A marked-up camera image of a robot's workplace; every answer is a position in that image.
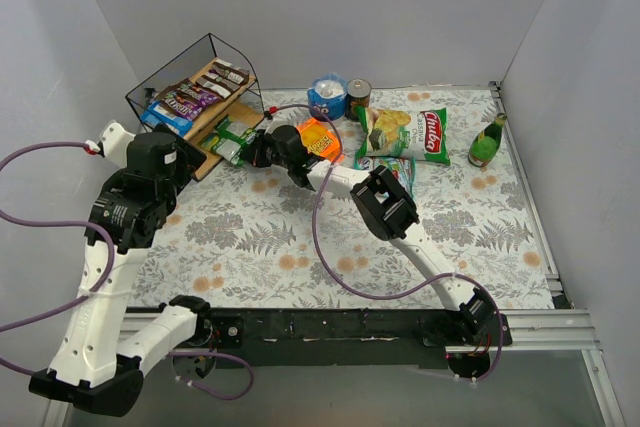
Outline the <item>brown chocolate bar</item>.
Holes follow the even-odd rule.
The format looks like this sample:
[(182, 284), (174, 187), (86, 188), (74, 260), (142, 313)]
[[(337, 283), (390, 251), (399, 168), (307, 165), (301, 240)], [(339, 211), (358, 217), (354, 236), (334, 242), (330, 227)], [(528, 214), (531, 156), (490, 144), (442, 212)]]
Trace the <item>brown chocolate bar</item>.
[(219, 78), (208, 77), (206, 75), (199, 77), (196, 83), (207, 91), (212, 92), (221, 100), (228, 99), (239, 90), (239, 87), (232, 82), (227, 82), (225, 79), (220, 80)]
[(250, 73), (247, 70), (241, 69), (220, 58), (216, 58), (211, 63), (209, 72), (229, 80), (238, 86), (246, 85), (250, 78)]

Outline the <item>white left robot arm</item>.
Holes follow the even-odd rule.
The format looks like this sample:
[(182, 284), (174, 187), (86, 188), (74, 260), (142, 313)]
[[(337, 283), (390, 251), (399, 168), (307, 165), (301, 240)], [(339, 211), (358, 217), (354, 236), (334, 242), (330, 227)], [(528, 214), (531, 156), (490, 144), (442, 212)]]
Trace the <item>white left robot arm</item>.
[(119, 339), (135, 278), (155, 234), (205, 157), (161, 126), (132, 134), (113, 122), (97, 147), (119, 168), (104, 183), (89, 216), (110, 238), (85, 231), (81, 303), (50, 365), (31, 375), (29, 390), (92, 414), (122, 417), (138, 399), (150, 370), (175, 347), (205, 332), (209, 303), (179, 295), (130, 339)]

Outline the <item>brown M&M's candy bag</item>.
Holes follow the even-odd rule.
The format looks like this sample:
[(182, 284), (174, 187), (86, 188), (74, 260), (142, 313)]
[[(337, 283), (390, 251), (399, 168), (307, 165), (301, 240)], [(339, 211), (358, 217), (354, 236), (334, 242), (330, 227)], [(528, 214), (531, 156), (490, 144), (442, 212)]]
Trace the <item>brown M&M's candy bag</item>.
[(171, 95), (187, 99), (189, 102), (197, 103), (201, 106), (209, 106), (221, 101), (212, 92), (200, 87), (197, 83), (188, 78), (170, 85), (155, 96), (156, 100), (164, 100)]

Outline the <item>blue wafer bar wrapper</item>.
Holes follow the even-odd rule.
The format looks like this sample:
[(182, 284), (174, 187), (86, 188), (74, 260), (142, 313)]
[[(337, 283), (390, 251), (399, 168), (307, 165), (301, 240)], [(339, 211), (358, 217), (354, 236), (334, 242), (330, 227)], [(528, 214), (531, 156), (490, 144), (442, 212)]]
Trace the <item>blue wafer bar wrapper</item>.
[(193, 127), (193, 120), (180, 117), (160, 100), (152, 101), (141, 114), (143, 124), (154, 127), (157, 124), (167, 125), (173, 132), (184, 137)]

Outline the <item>green Spring candy bag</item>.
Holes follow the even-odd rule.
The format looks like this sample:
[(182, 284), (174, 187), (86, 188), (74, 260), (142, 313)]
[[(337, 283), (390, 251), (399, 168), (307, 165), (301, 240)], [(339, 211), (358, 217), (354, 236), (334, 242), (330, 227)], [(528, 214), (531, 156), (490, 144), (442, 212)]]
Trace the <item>green Spring candy bag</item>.
[(199, 146), (218, 155), (234, 167), (241, 167), (243, 152), (254, 141), (256, 131), (241, 120), (227, 115), (205, 136)]

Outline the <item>purple M&M's candy bag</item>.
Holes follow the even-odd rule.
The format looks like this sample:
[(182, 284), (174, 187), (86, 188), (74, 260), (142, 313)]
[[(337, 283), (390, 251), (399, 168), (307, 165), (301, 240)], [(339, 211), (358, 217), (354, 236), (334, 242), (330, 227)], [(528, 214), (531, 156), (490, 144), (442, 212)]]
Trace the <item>purple M&M's candy bag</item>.
[(189, 102), (187, 99), (180, 98), (179, 96), (171, 95), (164, 100), (160, 100), (172, 111), (178, 114), (180, 117), (187, 120), (195, 120), (202, 112), (209, 106), (201, 106), (197, 103)]

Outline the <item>teal Fox's candy bag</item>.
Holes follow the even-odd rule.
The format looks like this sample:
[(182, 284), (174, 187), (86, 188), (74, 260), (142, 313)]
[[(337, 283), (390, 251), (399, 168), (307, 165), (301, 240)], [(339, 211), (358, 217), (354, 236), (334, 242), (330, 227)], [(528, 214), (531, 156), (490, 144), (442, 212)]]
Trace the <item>teal Fox's candy bag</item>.
[(387, 168), (396, 178), (398, 183), (406, 190), (409, 196), (413, 196), (413, 184), (415, 180), (415, 161), (413, 159), (402, 159), (394, 157), (362, 157), (355, 159), (353, 168), (364, 172), (364, 176), (358, 180), (359, 183), (366, 181), (369, 174), (378, 167)]

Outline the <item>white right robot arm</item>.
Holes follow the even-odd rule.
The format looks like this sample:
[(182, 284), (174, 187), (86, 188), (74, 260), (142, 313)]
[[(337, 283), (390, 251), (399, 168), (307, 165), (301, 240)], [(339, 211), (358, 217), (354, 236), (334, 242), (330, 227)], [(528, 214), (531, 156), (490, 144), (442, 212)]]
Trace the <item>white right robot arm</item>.
[(368, 230), (397, 248), (423, 275), (419, 286), (399, 299), (430, 286), (447, 312), (445, 337), (472, 344), (489, 336), (494, 346), (504, 342), (505, 324), (488, 291), (473, 279), (454, 271), (448, 259), (420, 224), (417, 206), (386, 167), (371, 172), (338, 165), (310, 153), (293, 126), (273, 132), (259, 130), (241, 159), (254, 167), (279, 166), (299, 187), (351, 198)]

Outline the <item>orange candy box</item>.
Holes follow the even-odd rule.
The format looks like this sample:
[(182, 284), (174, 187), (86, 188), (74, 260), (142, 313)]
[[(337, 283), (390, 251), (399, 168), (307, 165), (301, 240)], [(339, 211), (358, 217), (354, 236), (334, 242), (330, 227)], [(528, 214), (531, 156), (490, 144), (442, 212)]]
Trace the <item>orange candy box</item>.
[(302, 144), (309, 153), (329, 161), (341, 162), (341, 144), (336, 135), (315, 118), (310, 118), (297, 126)]

